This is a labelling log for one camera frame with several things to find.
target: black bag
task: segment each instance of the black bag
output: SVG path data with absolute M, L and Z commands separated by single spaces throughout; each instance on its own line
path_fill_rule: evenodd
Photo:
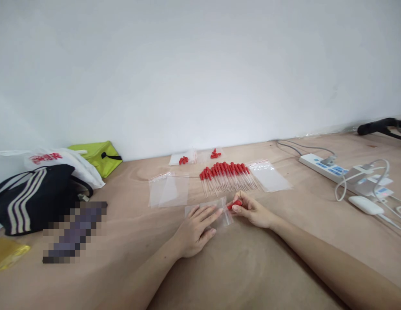
M 71 180 L 87 188 L 88 197 L 91 197 L 91 187 L 71 175 L 74 169 L 67 164 L 39 167 L 3 181 L 0 190 L 15 177 L 23 175 L 0 192 L 0 223 L 5 228 L 5 235 L 34 233 L 68 215 L 69 210 L 75 208 L 75 202 L 80 201 Z M 16 185 L 28 175 L 31 177 L 27 181 Z

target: white cable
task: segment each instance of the white cable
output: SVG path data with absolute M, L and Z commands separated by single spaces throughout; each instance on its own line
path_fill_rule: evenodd
M 395 199 L 395 200 L 397 200 L 398 202 L 401 202 L 400 199 L 398 199 L 398 198 L 396 198 L 396 197 L 394 197 L 394 196 L 390 196 L 390 197 L 393 198 L 393 199 Z M 397 207 L 397 208 L 396 208 L 396 211 L 401 215 L 400 209 L 401 209 L 401 206 L 400 206 L 400 207 Z
M 397 225 L 396 223 L 394 223 L 391 219 L 389 219 L 388 217 L 386 217 L 383 214 L 377 214 L 378 217 L 382 218 L 384 221 L 390 223 L 392 226 L 394 226 L 395 228 L 398 228 L 401 230 L 401 227 L 399 225 Z
M 374 168 L 374 169 L 372 169 L 372 170 L 378 170 L 378 169 L 384 169 L 384 167 L 377 167 L 377 168 Z M 337 201 L 342 201 L 342 200 L 344 199 L 344 197 L 345 197 L 345 194 L 347 193 L 347 181 L 349 181 L 349 180 L 351 180 L 351 179 L 353 179 L 353 178 L 355 178 L 355 177 L 357 177 L 357 176 L 360 176 L 360 175 L 362 175 L 362 174 L 364 174 L 364 172 L 360 172 L 360 173 L 358 173 L 358 174 L 355 174 L 355 175 L 349 177 L 348 179 L 346 179 L 346 178 L 345 178 L 345 175 L 342 174 L 343 180 L 341 181 L 341 183 L 338 183 L 337 186 L 335 187 L 335 199 L 336 199 Z M 338 188 L 339 188 L 343 183 L 344 183 L 344 191 L 342 192 L 342 196 L 341 196 L 340 198 L 338 198 L 338 196 L 337 196 L 337 191 L 338 191 Z
M 401 218 L 401 216 L 398 215 L 398 213 L 397 213 L 396 211 L 394 211 L 393 209 L 391 209 L 384 201 L 380 200 L 380 199 L 378 198 L 377 194 L 376 194 L 376 189 L 377 189 L 377 187 L 379 186 L 381 180 L 384 179 L 384 177 L 385 177 L 386 175 L 388 175 L 388 173 L 389 173 L 389 171 L 390 171 L 390 163 L 389 163 L 388 160 L 386 160 L 386 159 L 382 159 L 382 158 L 377 159 L 377 160 L 375 160 L 375 161 L 370 162 L 369 165 L 372 165 L 373 163 L 375 163 L 375 162 L 377 162 L 377 161 L 383 161 L 383 162 L 385 162 L 386 167 L 385 167 L 384 173 L 380 176 L 380 178 L 377 180 L 377 184 L 374 186 L 373 194 L 374 194 L 374 196 L 377 198 L 377 200 L 378 200 L 379 202 L 381 202 L 383 205 L 385 205 L 385 206 L 387 207 L 387 209 L 389 209 L 392 213 L 394 213 L 394 214 L 397 215 L 399 218 Z

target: hand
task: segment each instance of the hand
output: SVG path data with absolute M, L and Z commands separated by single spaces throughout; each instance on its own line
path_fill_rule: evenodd
M 213 213 L 215 208 L 215 206 L 201 208 L 197 206 L 190 210 L 177 232 L 170 239 L 179 251 L 179 257 L 192 257 L 198 254 L 215 235 L 216 229 L 205 231 L 205 228 L 222 214 L 221 208 Z
M 235 194 L 232 205 L 236 200 L 242 202 L 242 206 L 233 205 L 232 210 L 235 214 L 246 217 L 249 222 L 257 227 L 270 228 L 277 216 L 257 202 L 255 199 L 249 197 L 243 191 Z

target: white wall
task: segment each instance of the white wall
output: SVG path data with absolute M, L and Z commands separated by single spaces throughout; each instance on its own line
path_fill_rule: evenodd
M 0 95 L 126 160 L 401 115 L 401 0 L 2 1 Z
M 38 146 L 50 145 L 50 143 L 45 141 L 29 121 L 15 111 L 12 105 L 0 95 L 0 151 L 30 150 Z M 0 156 L 0 182 L 23 171 L 26 169 L 19 157 Z

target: cable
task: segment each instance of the cable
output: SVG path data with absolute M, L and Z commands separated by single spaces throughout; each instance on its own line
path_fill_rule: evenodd
M 384 167 L 377 167 L 377 168 L 374 168 L 374 169 L 372 169 L 372 170 L 378 170 L 378 169 L 384 169 Z M 357 177 L 357 176 L 360 176 L 360 175 L 362 175 L 362 174 L 364 174 L 364 172 L 360 172 L 360 173 L 358 173 L 358 174 L 355 174 L 355 175 L 349 177 L 348 179 L 346 179 L 346 178 L 345 178 L 345 175 L 342 174 L 343 180 L 341 181 L 341 183 L 338 183 L 337 186 L 335 187 L 335 199 L 336 199 L 337 201 L 339 201 L 339 202 L 342 201 L 342 200 L 344 199 L 344 197 L 345 197 L 345 194 L 347 193 L 347 181 L 349 181 L 349 180 L 351 180 L 351 179 L 353 179 L 353 178 L 355 178 L 355 177 Z M 337 196 L 337 191 L 338 191 L 338 188 L 339 188 L 343 183 L 344 183 L 344 191 L 342 192 L 341 198 L 338 198 L 338 196 Z
M 398 213 L 397 213 L 396 211 L 394 211 L 393 209 L 391 209 L 384 201 L 380 200 L 380 199 L 378 198 L 377 194 L 376 194 L 377 187 L 379 186 L 381 180 L 384 179 L 384 177 L 385 177 L 386 175 L 388 175 L 388 173 L 389 173 L 389 171 L 390 171 L 390 163 L 389 163 L 388 160 L 386 160 L 386 159 L 381 159 L 381 158 L 380 158 L 380 159 L 374 160 L 374 161 L 370 162 L 369 165 L 372 165 L 373 163 L 375 163 L 375 162 L 377 162 L 377 161 L 383 161 L 383 162 L 385 162 L 386 167 L 385 167 L 384 173 L 380 176 L 380 178 L 377 180 L 377 184 L 374 186 L 373 194 L 374 194 L 374 196 L 377 198 L 377 200 L 378 200 L 379 202 L 381 202 L 383 205 L 385 205 L 385 206 L 387 207 L 387 209 L 389 209 L 392 213 L 394 213 L 394 214 L 397 215 L 399 218 L 401 218 L 401 216 L 398 215 Z
M 395 200 L 397 200 L 398 202 L 401 202 L 401 200 L 400 199 L 398 199 L 398 198 L 396 198 L 396 197 L 394 197 L 394 196 L 390 196 L 391 198 L 393 198 L 393 199 L 395 199 Z M 400 207 L 397 207 L 396 208 L 396 211 L 401 215 L 401 206 Z
M 307 149 L 323 149 L 323 150 L 326 150 L 326 151 L 332 153 L 332 155 L 336 156 L 336 154 L 333 151 L 331 151 L 329 149 L 326 149 L 326 148 L 321 148 L 321 147 L 316 147 L 316 146 L 303 146 L 303 145 L 298 144 L 296 142 L 292 142 L 292 141 L 289 141 L 289 140 L 282 140 L 282 139 L 281 140 L 275 140 L 275 141 L 280 145 L 287 146 L 287 147 L 290 147 L 290 148 L 296 150 L 300 156 L 302 156 L 302 153 L 297 148 L 295 148 L 293 146 L 290 146 L 290 145 L 287 145 L 287 144 L 280 143 L 279 141 L 285 141 L 285 142 L 293 143 L 293 144 L 296 144 L 296 145 L 298 145 L 300 147 L 307 148 Z
M 401 227 L 399 225 L 397 225 L 396 223 L 394 223 L 391 219 L 389 219 L 388 217 L 386 217 L 383 214 L 377 214 L 378 217 L 382 218 L 384 221 L 390 223 L 392 226 L 394 226 L 395 228 L 398 228 L 401 230 Z

